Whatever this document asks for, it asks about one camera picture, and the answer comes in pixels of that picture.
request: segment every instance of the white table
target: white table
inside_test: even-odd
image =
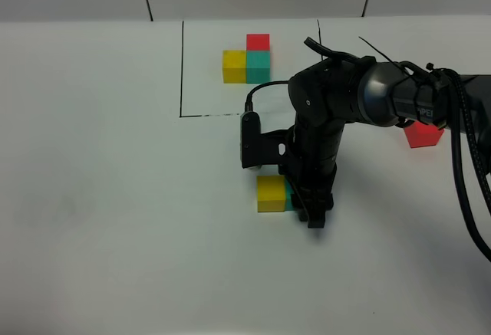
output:
[[[424,26],[433,19],[418,18],[428,39],[415,41],[413,30],[396,31],[410,27],[407,19],[321,20],[322,38],[371,54],[353,38],[361,32],[395,60],[491,71],[480,62],[491,52],[491,19]],[[220,30],[186,22],[185,50],[205,25]],[[314,31],[305,27],[298,36]],[[230,23],[222,35],[235,30]],[[288,30],[283,35],[286,48]],[[444,49],[451,38],[460,58]],[[489,333],[491,266],[460,215],[449,134],[436,147],[410,149],[399,129],[347,126],[334,211],[315,240],[292,215],[255,212],[238,116],[180,118],[180,22],[0,25],[0,48],[5,327],[80,335]],[[199,55],[206,58],[204,49]],[[186,83],[205,76],[187,70],[187,51],[184,58],[183,110],[191,114],[199,104]],[[306,54],[295,68],[311,60],[318,58]],[[214,94],[212,85],[200,90]],[[268,112],[268,96],[258,96],[265,130],[290,126],[292,112]],[[216,102],[231,112],[238,103]],[[467,152],[464,167],[477,223],[491,241]]]

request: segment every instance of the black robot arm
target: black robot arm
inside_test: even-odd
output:
[[[450,70],[433,69],[431,64],[425,71],[410,62],[377,63],[374,57],[331,51],[310,38],[305,43],[327,59],[288,81],[288,94],[296,110],[295,125],[288,130],[261,133],[259,115],[252,108],[252,91],[241,117],[241,160],[243,168],[278,165],[279,173],[295,192],[293,206],[309,228],[323,228],[325,213],[333,207],[336,156],[346,123],[404,127],[420,121],[462,132],[472,123],[474,153],[481,172],[489,172],[491,76],[460,77]],[[452,112],[457,83],[465,86],[466,94],[460,102],[469,104],[471,122],[466,123],[465,112],[464,118],[456,118]],[[281,154],[280,145],[285,146]]]

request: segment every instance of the teal block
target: teal block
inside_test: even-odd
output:
[[[290,186],[290,183],[285,178],[285,188],[286,188],[286,205],[285,205],[285,211],[293,211],[293,205],[292,205],[292,194],[293,188]]]
[[[271,80],[271,52],[247,51],[247,83],[264,84]]]

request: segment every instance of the black cable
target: black cable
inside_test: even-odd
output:
[[[399,64],[396,64],[395,61],[393,61],[392,59],[390,59],[386,54],[384,54],[382,51],[378,50],[375,46],[373,46],[372,44],[370,44],[367,40],[365,40],[361,36],[358,36],[358,38],[361,39],[362,41],[364,41],[369,47],[371,47],[372,49],[374,49],[378,54],[382,55],[389,63],[391,63],[392,65],[394,65],[403,74],[406,74],[408,77],[412,77],[409,74],[409,72],[407,72],[407,69],[406,68],[401,67]]]
[[[261,90],[267,86],[274,86],[276,84],[288,84],[287,80],[274,80],[272,82],[266,82],[265,84],[260,84],[259,86],[254,87],[251,92],[248,93],[247,98],[245,99],[244,111],[252,111],[252,95],[257,91]]]
[[[319,44],[313,38],[306,38],[304,44],[315,51],[317,54],[320,54],[325,57],[330,57],[332,59],[339,59],[342,61],[348,61],[350,63],[354,63],[359,59],[359,57],[355,57],[353,54],[344,53],[343,51],[333,51],[328,49],[324,45]]]
[[[472,209],[470,208],[466,183],[463,178],[462,150],[460,145],[460,100],[457,94],[459,92],[459,90],[457,90],[459,85],[455,84],[455,86],[456,91],[450,91],[453,180],[455,182],[457,197],[459,198],[460,209],[462,210],[462,216],[464,222],[466,223],[467,231],[469,232],[470,237],[472,238],[476,247],[488,259],[488,261],[491,261],[491,249],[489,249],[488,245],[484,242],[483,237],[481,237],[481,234],[477,230]]]
[[[458,75],[457,72],[445,70],[445,73],[452,78],[456,86],[460,108],[462,109],[463,124],[466,129],[467,142],[469,144],[470,157],[473,161],[474,171],[476,172],[477,181],[479,182],[479,187],[483,193],[484,201],[486,202],[488,211],[491,214],[491,190],[489,190],[486,173],[484,172],[483,164],[481,163],[479,156],[479,149],[477,148],[476,133],[474,131],[474,124],[470,113],[467,93],[465,87],[463,86],[462,80],[460,79],[460,75]]]

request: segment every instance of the cube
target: cube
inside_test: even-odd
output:
[[[270,51],[269,34],[248,34],[247,35],[248,51]]]
[[[411,149],[415,147],[435,146],[440,140],[444,130],[438,130],[433,125],[427,126],[420,122],[404,128],[407,141]]]
[[[286,206],[284,176],[258,176],[258,212],[283,212]]]
[[[271,53],[247,51],[247,83],[264,84],[271,80]]]
[[[293,208],[292,204],[292,195],[294,194],[292,186],[290,186],[290,183],[285,178],[285,189],[286,189],[286,204],[285,204],[285,211],[294,211],[295,209]]]
[[[247,53],[245,50],[224,50],[222,58],[224,84],[247,83]]]

